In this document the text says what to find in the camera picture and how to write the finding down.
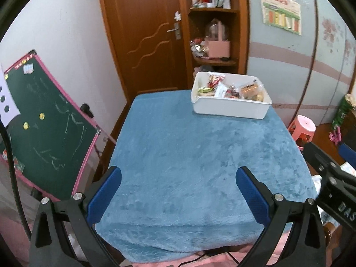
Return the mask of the white plastic storage bin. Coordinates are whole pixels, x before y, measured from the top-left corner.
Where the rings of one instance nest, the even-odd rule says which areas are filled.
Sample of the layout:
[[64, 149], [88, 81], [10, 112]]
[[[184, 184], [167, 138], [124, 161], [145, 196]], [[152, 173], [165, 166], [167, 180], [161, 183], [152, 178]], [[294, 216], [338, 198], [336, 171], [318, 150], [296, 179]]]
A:
[[[199, 95], [197, 93], [199, 88], [208, 87], [209, 74], [218, 74], [218, 72], [198, 72], [194, 80], [194, 84], [191, 90], [191, 102], [193, 109], [198, 114], [204, 115], [221, 115], [232, 117], [244, 117], [252, 119], [264, 119], [267, 110], [269, 109], [272, 101], [264, 88], [264, 100], [252, 101], [247, 99], [233, 99], [233, 98], [215, 98], [214, 93], [204, 93]], [[225, 73], [225, 79], [221, 82], [227, 87], [235, 86], [239, 89], [248, 83], [257, 80], [260, 84], [262, 82], [259, 78], [248, 75], [229, 74]]]

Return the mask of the blue plush table cloth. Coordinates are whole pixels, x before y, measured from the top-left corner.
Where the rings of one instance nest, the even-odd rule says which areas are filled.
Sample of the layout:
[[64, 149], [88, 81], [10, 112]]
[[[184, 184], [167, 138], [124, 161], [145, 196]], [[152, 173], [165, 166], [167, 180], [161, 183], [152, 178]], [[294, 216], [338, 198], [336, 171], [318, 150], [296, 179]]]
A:
[[254, 242], [263, 226], [236, 185], [239, 167], [288, 200], [317, 195], [274, 109], [261, 120], [199, 115], [188, 90], [136, 97], [110, 163], [122, 182], [95, 230], [135, 263]]

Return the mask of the pink plastic stool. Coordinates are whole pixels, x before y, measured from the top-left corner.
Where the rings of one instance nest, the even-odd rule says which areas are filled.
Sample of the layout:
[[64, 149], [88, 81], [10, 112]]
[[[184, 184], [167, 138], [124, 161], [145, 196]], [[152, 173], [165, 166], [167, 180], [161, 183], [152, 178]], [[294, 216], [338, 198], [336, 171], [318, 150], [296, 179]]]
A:
[[304, 145], [313, 140], [316, 125], [308, 117], [297, 115], [288, 127], [293, 140], [296, 142], [300, 151], [304, 149]]

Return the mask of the wooden corner shelf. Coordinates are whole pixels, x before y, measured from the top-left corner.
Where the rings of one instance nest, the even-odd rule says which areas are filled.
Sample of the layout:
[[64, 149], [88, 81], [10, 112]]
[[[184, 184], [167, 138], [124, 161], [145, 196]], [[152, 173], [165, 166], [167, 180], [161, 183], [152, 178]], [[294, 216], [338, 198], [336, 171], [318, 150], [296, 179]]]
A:
[[179, 0], [188, 75], [208, 65], [246, 74], [249, 0]]

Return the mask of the red white snack packet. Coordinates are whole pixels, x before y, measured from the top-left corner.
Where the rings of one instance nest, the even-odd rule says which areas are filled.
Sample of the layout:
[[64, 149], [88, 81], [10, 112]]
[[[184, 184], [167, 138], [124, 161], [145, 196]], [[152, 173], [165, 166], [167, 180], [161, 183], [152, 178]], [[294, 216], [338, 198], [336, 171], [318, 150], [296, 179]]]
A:
[[222, 82], [225, 79], [225, 77], [226, 77], [225, 74], [211, 73], [211, 74], [209, 74], [209, 81], [208, 81], [207, 86], [209, 88], [215, 89], [218, 86], [219, 82]]

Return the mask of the colourful wall poster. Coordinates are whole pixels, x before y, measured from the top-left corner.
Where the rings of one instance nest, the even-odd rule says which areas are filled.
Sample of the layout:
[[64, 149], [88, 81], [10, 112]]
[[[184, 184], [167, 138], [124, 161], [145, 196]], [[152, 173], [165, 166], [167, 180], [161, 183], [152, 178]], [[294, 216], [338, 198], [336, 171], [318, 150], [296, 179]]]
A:
[[302, 35], [301, 5], [293, 0], [261, 0], [263, 23]]

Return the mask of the green chalkboard pink frame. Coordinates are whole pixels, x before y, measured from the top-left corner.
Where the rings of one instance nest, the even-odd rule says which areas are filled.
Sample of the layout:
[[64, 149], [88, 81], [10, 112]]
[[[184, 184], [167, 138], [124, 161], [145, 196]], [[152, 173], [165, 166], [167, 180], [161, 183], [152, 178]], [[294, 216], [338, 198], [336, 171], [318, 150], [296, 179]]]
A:
[[36, 51], [5, 71], [20, 114], [7, 126], [16, 175], [54, 200], [79, 188], [99, 129], [60, 87]]

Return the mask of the clear bag fried balls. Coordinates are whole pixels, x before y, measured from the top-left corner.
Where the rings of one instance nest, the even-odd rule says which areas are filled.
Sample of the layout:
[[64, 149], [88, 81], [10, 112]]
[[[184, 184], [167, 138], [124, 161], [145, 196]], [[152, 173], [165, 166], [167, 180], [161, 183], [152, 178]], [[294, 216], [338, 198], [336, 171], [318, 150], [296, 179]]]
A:
[[253, 80], [240, 88], [240, 94], [242, 99], [262, 102], [264, 100], [263, 90], [263, 85]]

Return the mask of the orange white snack bar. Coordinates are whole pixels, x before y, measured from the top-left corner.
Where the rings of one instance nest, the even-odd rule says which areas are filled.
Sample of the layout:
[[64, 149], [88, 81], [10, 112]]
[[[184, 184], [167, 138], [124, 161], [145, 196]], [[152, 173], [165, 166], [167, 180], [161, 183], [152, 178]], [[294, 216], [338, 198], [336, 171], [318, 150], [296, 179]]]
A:
[[228, 89], [229, 88], [225, 84], [219, 82], [217, 87], [215, 88], [214, 97], [215, 98], [224, 98]]

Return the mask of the bottles on top shelf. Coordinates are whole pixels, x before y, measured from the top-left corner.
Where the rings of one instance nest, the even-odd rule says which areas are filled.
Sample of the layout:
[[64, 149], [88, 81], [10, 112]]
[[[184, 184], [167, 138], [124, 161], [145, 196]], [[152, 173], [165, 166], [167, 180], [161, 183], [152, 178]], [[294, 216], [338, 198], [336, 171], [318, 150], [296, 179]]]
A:
[[222, 8], [230, 10], [231, 0], [192, 0], [192, 8]]

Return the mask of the green flower wrap bag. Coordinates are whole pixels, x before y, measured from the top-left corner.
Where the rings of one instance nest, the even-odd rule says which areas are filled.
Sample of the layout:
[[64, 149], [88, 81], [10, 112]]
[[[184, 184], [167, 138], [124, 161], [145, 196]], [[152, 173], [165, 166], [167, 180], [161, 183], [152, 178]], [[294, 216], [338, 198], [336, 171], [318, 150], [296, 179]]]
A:
[[336, 114], [331, 123], [332, 130], [341, 127], [350, 110], [355, 110], [355, 98], [350, 93], [347, 93], [343, 96], [337, 107]]

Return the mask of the pink handled basket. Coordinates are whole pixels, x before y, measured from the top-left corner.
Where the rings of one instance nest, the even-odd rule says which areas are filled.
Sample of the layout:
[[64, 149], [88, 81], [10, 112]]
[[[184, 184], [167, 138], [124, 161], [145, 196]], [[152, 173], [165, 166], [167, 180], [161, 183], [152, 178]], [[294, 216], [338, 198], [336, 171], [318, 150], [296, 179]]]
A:
[[231, 42], [228, 28], [218, 19], [213, 19], [206, 27], [208, 57], [221, 59], [231, 57]]

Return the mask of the brown wooden door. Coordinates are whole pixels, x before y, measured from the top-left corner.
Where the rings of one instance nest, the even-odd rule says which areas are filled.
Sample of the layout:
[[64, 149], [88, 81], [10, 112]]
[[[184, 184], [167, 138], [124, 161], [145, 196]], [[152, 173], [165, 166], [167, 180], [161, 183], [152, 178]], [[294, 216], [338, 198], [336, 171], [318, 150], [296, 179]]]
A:
[[179, 0], [102, 0], [107, 35], [129, 101], [187, 88], [184, 40], [173, 32]]

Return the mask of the clear nut snack packet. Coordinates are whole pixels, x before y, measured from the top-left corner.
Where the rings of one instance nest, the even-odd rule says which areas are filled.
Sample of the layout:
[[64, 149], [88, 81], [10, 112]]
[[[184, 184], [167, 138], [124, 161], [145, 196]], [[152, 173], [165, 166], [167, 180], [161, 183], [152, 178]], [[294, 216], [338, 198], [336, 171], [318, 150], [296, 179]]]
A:
[[225, 98], [240, 99], [241, 95], [239, 89], [235, 86], [230, 86], [225, 93]]

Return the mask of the green small snack packet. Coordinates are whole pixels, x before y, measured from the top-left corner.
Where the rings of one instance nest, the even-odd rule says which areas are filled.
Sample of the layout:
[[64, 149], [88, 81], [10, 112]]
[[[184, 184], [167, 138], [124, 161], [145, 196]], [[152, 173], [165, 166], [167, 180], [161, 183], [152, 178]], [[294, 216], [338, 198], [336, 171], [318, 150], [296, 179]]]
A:
[[214, 89], [211, 87], [202, 87], [202, 88], [199, 88], [197, 91], [197, 93], [199, 95], [202, 95], [204, 93], [213, 93], [213, 92], [214, 92]]

